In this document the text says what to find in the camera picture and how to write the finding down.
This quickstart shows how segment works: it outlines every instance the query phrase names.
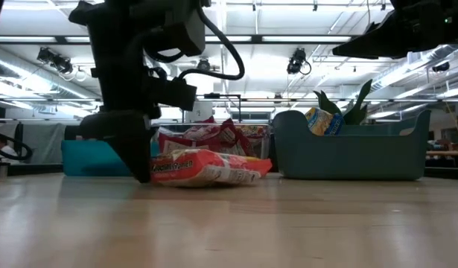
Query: gray plastic basket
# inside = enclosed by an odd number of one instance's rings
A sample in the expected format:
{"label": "gray plastic basket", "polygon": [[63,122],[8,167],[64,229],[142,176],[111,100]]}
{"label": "gray plastic basket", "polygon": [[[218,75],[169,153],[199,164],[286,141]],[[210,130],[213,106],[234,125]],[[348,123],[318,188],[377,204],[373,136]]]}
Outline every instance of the gray plastic basket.
{"label": "gray plastic basket", "polygon": [[343,126],[317,136],[298,111],[273,120],[282,175],[291,179],[395,179],[423,176],[430,111],[392,124]]}

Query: red snack bag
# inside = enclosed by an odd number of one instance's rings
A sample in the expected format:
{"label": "red snack bag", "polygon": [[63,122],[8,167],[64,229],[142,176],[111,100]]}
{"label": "red snack bag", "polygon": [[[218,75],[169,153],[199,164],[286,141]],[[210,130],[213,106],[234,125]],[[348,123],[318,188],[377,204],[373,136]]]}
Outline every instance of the red snack bag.
{"label": "red snack bag", "polygon": [[249,139],[235,128],[234,121],[227,119],[220,128],[221,153],[235,154],[237,156],[255,156]]}
{"label": "red snack bag", "polygon": [[173,187],[213,184],[252,185],[267,175],[269,159],[233,156],[209,150],[176,150],[151,160],[153,182]]}
{"label": "red snack bag", "polygon": [[[197,122],[201,124],[215,124],[215,119],[211,116],[209,119]],[[183,138],[200,141],[203,139],[211,138],[219,133],[220,126],[207,125],[207,126],[194,126],[184,132]]]}
{"label": "red snack bag", "polygon": [[159,134],[159,148],[161,153],[170,153],[174,150],[183,149],[209,149],[214,152],[220,152],[221,145],[217,136],[207,138],[203,141],[193,141],[186,138],[171,137],[169,135]]}

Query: desk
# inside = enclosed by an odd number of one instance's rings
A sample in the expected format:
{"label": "desk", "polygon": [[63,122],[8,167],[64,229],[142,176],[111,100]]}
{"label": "desk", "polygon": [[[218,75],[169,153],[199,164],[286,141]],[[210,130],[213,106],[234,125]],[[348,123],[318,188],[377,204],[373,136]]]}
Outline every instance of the desk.
{"label": "desk", "polygon": [[458,181],[0,182],[0,267],[458,267]]}
{"label": "desk", "polygon": [[428,156],[458,156],[458,151],[428,151]]}

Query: black cable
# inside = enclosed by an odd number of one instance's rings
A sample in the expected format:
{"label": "black cable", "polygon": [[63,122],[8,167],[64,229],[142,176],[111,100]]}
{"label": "black cable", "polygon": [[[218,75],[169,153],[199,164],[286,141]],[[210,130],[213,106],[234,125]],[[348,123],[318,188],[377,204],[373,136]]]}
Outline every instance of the black cable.
{"label": "black cable", "polygon": [[5,138],[7,139],[8,141],[12,141],[14,144],[18,144],[20,145],[21,147],[25,148],[25,150],[27,150],[27,154],[25,156],[12,156],[6,152],[2,152],[2,150],[0,150],[0,155],[5,157],[5,158],[8,158],[8,159],[12,159],[12,160],[18,160],[18,161],[22,161],[22,160],[27,160],[29,159],[30,157],[32,157],[32,155],[34,154],[32,152],[32,149],[29,148],[28,145],[24,144],[23,142],[21,141],[17,141],[16,139],[14,138],[11,138],[9,136],[6,136],[4,134],[1,134],[0,133],[0,138]]}
{"label": "black cable", "polygon": [[311,73],[311,70],[312,70],[311,64],[310,64],[308,61],[305,61],[305,63],[306,63],[308,66],[310,66],[310,71],[308,71],[308,73],[304,73],[304,72],[302,72],[302,70],[300,69],[300,74],[309,75],[309,74]]}
{"label": "black cable", "polygon": [[152,57],[154,60],[159,61],[160,63],[173,63],[176,60],[182,58],[182,56],[184,56],[184,53],[181,51],[173,56],[165,56],[160,54],[159,52],[151,51],[150,53],[147,53],[147,55],[149,55],[149,57]]}
{"label": "black cable", "polygon": [[239,80],[245,75],[245,66],[244,62],[240,56],[240,54],[235,49],[234,45],[227,39],[227,37],[220,31],[214,23],[204,14],[204,10],[202,9],[202,5],[199,4],[197,6],[197,14],[200,17],[200,20],[217,36],[217,38],[226,46],[227,50],[229,50],[230,54],[234,57],[235,62],[237,63],[239,72],[236,75],[233,74],[218,74],[213,71],[205,71],[196,68],[192,68],[189,70],[185,70],[179,76],[180,79],[184,78],[184,76],[188,74],[204,74],[210,77],[216,77],[219,79],[225,80]]}

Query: yellow package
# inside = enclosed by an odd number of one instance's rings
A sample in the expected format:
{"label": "yellow package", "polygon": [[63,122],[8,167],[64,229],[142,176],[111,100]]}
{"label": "yellow package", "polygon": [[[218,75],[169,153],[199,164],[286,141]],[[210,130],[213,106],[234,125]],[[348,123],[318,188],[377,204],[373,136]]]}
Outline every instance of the yellow package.
{"label": "yellow package", "polygon": [[311,108],[305,117],[308,120],[308,128],[314,135],[337,135],[343,125],[341,115],[332,115],[318,108]]}

